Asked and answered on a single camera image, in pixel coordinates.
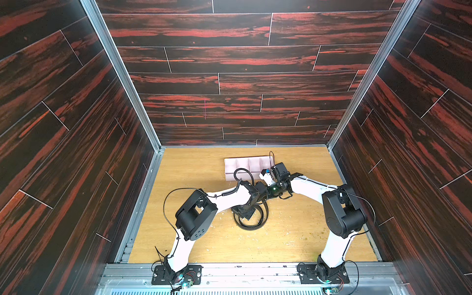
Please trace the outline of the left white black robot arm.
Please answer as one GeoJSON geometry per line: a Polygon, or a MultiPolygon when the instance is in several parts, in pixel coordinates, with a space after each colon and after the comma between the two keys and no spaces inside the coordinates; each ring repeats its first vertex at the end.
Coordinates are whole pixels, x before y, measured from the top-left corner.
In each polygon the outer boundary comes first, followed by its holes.
{"type": "Polygon", "coordinates": [[[220,192],[196,189],[176,212],[176,240],[165,258],[168,271],[178,273],[188,265],[195,241],[208,232],[218,213],[232,207],[252,205],[259,196],[260,192],[247,181],[220,192]]]}

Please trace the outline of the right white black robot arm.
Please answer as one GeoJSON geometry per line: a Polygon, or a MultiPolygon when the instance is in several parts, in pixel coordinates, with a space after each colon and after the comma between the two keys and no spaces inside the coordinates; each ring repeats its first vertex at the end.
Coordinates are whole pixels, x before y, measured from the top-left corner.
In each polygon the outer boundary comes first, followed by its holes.
{"type": "Polygon", "coordinates": [[[367,222],[359,197],[348,184],[332,186],[305,176],[291,175],[284,180],[276,179],[263,170],[260,177],[268,185],[281,183],[288,192],[304,195],[323,205],[324,217],[329,228],[326,246],[317,260],[317,272],[321,280],[340,273],[352,239],[367,222]]]}

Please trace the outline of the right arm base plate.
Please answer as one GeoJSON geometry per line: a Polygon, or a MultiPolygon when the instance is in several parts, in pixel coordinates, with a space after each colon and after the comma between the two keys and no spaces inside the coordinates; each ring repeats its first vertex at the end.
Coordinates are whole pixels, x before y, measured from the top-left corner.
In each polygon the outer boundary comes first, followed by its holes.
{"type": "Polygon", "coordinates": [[[342,284],[349,283],[345,263],[330,268],[324,263],[299,263],[296,266],[302,284],[342,284]]]}

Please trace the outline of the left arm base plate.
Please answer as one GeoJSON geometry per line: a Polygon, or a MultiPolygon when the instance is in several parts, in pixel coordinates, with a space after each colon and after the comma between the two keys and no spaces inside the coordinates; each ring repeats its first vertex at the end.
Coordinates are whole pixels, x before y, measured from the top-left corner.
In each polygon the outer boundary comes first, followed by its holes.
{"type": "Polygon", "coordinates": [[[177,272],[164,265],[156,265],[153,270],[151,285],[182,286],[190,288],[200,285],[202,279],[202,265],[188,264],[177,272]]]}

